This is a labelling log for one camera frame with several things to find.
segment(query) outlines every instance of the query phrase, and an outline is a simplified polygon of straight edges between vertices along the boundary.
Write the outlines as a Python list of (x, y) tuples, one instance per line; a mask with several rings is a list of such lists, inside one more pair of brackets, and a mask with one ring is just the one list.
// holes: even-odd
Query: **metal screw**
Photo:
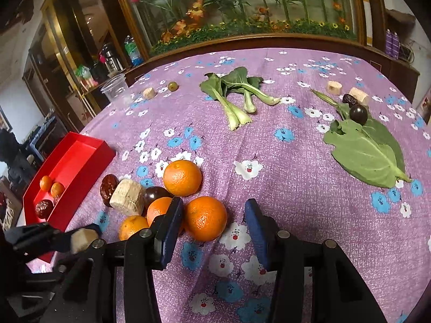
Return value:
[(96, 239), (91, 246), (95, 249), (101, 248), (105, 245), (105, 241), (103, 239)]
[(331, 249), (335, 249), (337, 247), (337, 243), (335, 242), (335, 240), (332, 239), (325, 240), (325, 245)]
[(139, 236), (142, 238), (148, 238), (151, 236), (151, 230), (149, 228), (144, 228), (139, 232)]
[(277, 235), (283, 239), (287, 239), (290, 237), (290, 233), (288, 231), (285, 231), (285, 230), (278, 231)]

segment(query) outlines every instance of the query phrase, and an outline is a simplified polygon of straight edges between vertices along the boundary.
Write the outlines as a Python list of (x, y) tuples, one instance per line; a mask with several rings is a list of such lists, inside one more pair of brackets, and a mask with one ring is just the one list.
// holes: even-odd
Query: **purple tablecloth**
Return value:
[[(254, 98), (253, 123), (231, 132), (221, 106), (199, 84), (205, 73), (227, 74), (238, 66), (249, 76), (262, 76), (262, 89), (283, 99), (270, 107)], [(325, 92), (329, 80), (342, 83), (342, 93), (357, 87), (369, 94), (370, 111), (400, 143), (413, 183), (397, 182), (391, 192), (372, 187), (332, 158), (333, 146), (322, 137), (337, 114), (310, 92)], [(176, 92), (167, 91), (169, 81), (179, 84)], [(150, 86), (159, 93), (143, 100), (140, 92)], [(118, 241), (125, 216), (104, 207), (99, 195), (107, 173), (150, 186), (163, 185), (170, 160), (201, 166), (202, 189), (185, 202), (214, 196), (228, 209), (228, 226), (220, 239), (203, 246), (182, 235), (167, 269), (154, 271), (163, 322), (264, 322), (275, 273), (257, 261), (242, 222), (248, 198), (256, 198), (266, 215), (299, 239), (336, 240), (389, 323), (402, 321), (413, 309), (431, 278), (430, 136), (411, 104), (375, 68), (354, 57), (302, 49), (212, 52), (160, 66), (130, 91), (132, 105), (112, 103), (83, 131), (105, 140), (117, 156), (68, 228), (96, 221), (104, 239)], [(242, 107), (240, 95), (229, 99)], [(304, 275), (309, 285), (311, 271)], [(117, 298), (123, 322), (120, 291)]]

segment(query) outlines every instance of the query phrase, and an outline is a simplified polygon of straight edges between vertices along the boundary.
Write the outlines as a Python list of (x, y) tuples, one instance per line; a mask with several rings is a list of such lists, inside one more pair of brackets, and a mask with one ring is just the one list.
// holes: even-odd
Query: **tangerine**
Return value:
[(162, 197), (150, 204), (147, 210), (147, 220), (150, 226), (157, 216), (167, 213), (171, 201), (170, 197)]
[(197, 241), (212, 241), (223, 233), (228, 212), (219, 200), (199, 197), (184, 208), (184, 227)]
[(120, 240), (127, 240), (144, 228), (149, 228), (148, 221), (144, 216), (133, 215), (126, 217), (118, 229), (118, 237)]
[(198, 191), (202, 183), (202, 173), (189, 160), (171, 162), (163, 173), (163, 183), (168, 192), (179, 197), (187, 197)]
[(64, 190), (65, 188), (60, 182), (55, 182), (51, 187), (51, 196), (53, 198), (60, 197)]
[(45, 175), (39, 181), (39, 187), (44, 192), (49, 192), (49, 190), (51, 189), (52, 185), (53, 185), (53, 180), (48, 175)]

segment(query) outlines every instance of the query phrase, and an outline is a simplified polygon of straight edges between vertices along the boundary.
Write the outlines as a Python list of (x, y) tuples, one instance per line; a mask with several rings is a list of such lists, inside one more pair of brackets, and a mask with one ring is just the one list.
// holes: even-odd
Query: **yam piece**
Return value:
[(144, 210), (145, 188), (133, 180), (122, 180), (112, 194), (109, 204), (127, 216), (141, 215)]
[(366, 94), (362, 90), (357, 89), (356, 87), (352, 87), (350, 89), (349, 94), (351, 94), (353, 97), (355, 97), (360, 104), (368, 105), (369, 96), (368, 96), (368, 94)]
[(148, 87), (147, 89), (142, 91), (142, 96), (145, 99), (151, 99), (156, 96), (156, 91), (152, 87)]
[(70, 237), (70, 252), (77, 254), (80, 251), (86, 250), (89, 245), (99, 238), (95, 230), (81, 228)]
[(337, 81), (328, 81), (328, 83), (326, 84), (326, 92), (338, 96), (341, 93), (342, 87), (343, 85), (341, 85)]

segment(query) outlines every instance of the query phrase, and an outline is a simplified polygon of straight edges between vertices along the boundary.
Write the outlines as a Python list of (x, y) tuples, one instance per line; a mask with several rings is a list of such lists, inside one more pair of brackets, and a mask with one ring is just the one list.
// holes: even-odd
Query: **red box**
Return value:
[[(44, 192), (39, 186), (40, 179), (48, 175), (54, 182), (62, 183), (65, 191), (46, 221), (64, 232), (79, 205), (114, 157), (115, 151), (105, 141), (69, 132), (44, 161), (24, 194), (25, 223), (45, 222), (36, 216), (35, 207), (43, 199), (53, 201), (49, 192)], [(53, 253), (49, 253), (40, 259), (50, 262), (52, 256)]]

